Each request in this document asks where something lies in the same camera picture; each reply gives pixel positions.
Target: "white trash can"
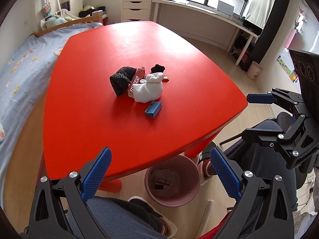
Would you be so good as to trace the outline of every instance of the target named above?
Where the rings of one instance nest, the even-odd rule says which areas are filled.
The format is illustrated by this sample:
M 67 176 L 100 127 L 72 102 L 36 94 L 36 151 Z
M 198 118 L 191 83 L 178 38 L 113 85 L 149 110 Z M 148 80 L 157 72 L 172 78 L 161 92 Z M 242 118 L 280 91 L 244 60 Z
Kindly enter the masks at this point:
M 253 61 L 246 74 L 251 80 L 255 80 L 262 70 L 263 68 L 258 63 Z

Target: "blue binder clip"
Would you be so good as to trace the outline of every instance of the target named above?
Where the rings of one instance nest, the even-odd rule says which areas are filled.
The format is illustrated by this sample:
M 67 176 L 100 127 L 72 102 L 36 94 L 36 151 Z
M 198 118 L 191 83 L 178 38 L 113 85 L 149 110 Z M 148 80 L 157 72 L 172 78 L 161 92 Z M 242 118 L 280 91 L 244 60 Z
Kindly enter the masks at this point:
M 162 102 L 155 102 L 152 101 L 150 106 L 145 110 L 145 114 L 150 116 L 152 119 L 154 119 L 157 115 L 157 113 L 161 110 L 162 108 Z

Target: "trash can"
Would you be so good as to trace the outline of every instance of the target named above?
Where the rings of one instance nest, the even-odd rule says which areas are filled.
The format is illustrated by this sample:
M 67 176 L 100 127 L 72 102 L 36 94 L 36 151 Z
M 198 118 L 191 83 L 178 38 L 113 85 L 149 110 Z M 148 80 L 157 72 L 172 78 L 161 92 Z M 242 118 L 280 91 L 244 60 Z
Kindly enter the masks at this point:
M 197 166 L 186 156 L 178 155 L 148 168 L 145 188 L 149 196 L 164 207 L 180 207 L 198 193 L 200 178 Z
M 263 68 L 255 61 L 253 61 L 246 74 L 251 80 L 255 80 L 262 70 Z

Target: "black fuzzy object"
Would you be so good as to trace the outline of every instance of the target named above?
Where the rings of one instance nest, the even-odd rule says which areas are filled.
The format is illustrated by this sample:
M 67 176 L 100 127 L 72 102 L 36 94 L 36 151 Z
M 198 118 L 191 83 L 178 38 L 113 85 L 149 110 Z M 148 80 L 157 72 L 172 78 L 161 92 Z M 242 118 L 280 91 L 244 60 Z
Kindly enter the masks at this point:
M 165 67 L 161 66 L 159 64 L 156 64 L 154 67 L 151 68 L 151 73 L 155 73 L 155 72 L 164 72 Z
M 136 70 L 136 68 L 132 67 L 122 67 L 115 74 L 110 76 L 111 85 L 117 96 L 121 95 L 129 88 Z

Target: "silver bolt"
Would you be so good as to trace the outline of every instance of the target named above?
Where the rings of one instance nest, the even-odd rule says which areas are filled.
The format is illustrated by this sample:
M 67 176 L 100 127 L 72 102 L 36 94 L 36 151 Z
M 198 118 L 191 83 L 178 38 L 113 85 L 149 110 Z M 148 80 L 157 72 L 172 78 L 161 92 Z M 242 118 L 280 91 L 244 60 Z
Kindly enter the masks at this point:
M 245 176 L 251 178 L 253 176 L 253 173 L 251 171 L 246 171 Z
M 46 176 L 43 176 L 41 179 L 40 179 L 41 182 L 46 182 L 47 181 L 47 177 Z
M 280 175 L 276 175 L 276 176 L 275 176 L 275 179 L 276 179 L 277 181 L 279 181 L 279 182 L 282 181 L 282 177 L 281 177 Z
M 76 176 L 78 176 L 78 173 L 76 171 L 70 172 L 69 176 L 70 178 L 75 178 Z

